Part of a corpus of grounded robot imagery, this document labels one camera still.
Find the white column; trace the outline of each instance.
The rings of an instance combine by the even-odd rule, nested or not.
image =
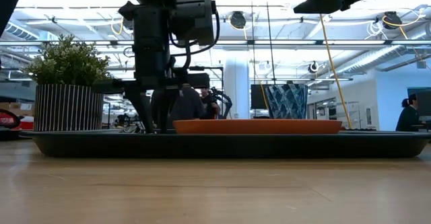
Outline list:
[[[232,100],[232,119],[250,118],[250,77],[248,76],[248,55],[229,58],[224,65],[224,90]]]

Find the striped pot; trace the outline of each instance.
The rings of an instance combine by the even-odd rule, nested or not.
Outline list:
[[[34,131],[100,130],[103,95],[78,85],[38,85]]]

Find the table surface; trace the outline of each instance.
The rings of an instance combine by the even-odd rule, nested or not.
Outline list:
[[[420,223],[431,146],[413,159],[53,159],[0,142],[2,223]]]

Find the black cable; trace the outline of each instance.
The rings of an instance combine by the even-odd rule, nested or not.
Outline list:
[[[126,54],[126,51],[127,51],[127,50],[130,50],[130,49],[132,49],[132,47],[131,47],[131,46],[124,48],[123,55],[125,55],[125,56],[126,56],[126,57],[128,57],[128,58],[133,58],[133,57],[135,57],[135,55],[133,55],[133,56],[128,56],[128,55]]]
[[[220,37],[220,17],[218,15],[218,11],[217,10],[215,11],[215,20],[216,20],[217,29],[215,31],[214,42],[211,45],[209,45],[209,46],[207,46],[205,48],[202,48],[202,49],[197,50],[195,52],[190,52],[190,55],[194,55],[194,54],[198,54],[198,53],[201,53],[201,52],[205,52],[206,50],[211,49],[214,45],[217,44],[217,41],[218,41],[218,39]],[[186,53],[180,53],[180,54],[173,54],[171,56],[173,56],[173,57],[184,57],[184,56],[186,56],[187,57],[187,52]]]
[[[191,53],[190,53],[189,41],[185,41],[185,48],[186,48],[186,62],[184,63],[182,69],[186,71],[190,67],[190,63],[191,63]]]
[[[268,16],[268,29],[269,29],[269,47],[271,49],[271,63],[272,63],[272,74],[274,76],[273,80],[274,80],[274,85],[275,83],[275,69],[274,69],[274,54],[272,51],[272,36],[271,36],[271,22],[269,21],[269,5],[268,5],[268,0],[267,0],[267,16]]]
[[[215,32],[214,42],[211,45],[209,45],[209,46],[207,46],[205,48],[202,48],[202,49],[199,49],[197,51],[191,52],[191,55],[198,54],[198,53],[201,53],[201,52],[205,52],[206,50],[211,49],[214,45],[217,44],[218,39],[220,37],[220,17],[218,15],[218,11],[215,12],[215,20],[216,20],[216,24],[217,24],[217,30]],[[186,53],[179,53],[179,54],[172,54],[171,56],[173,56],[173,57],[184,57],[184,56],[187,56],[187,54]]]
[[[253,0],[251,0],[251,40],[255,39],[255,19],[254,19],[254,12],[253,12]],[[256,55],[255,55],[255,44],[253,43],[253,72],[254,72],[254,84],[256,85]]]
[[[172,43],[172,45],[176,46],[177,48],[186,48],[185,45],[179,45],[174,41],[174,38],[172,37],[172,33],[169,33],[169,40],[170,40],[170,43]],[[198,41],[194,40],[194,41],[189,43],[189,46],[196,45],[197,43],[198,43]]]

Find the black tray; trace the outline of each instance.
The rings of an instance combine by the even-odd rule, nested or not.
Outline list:
[[[21,133],[51,157],[353,158],[415,157],[431,134],[340,132],[337,135],[139,135]]]

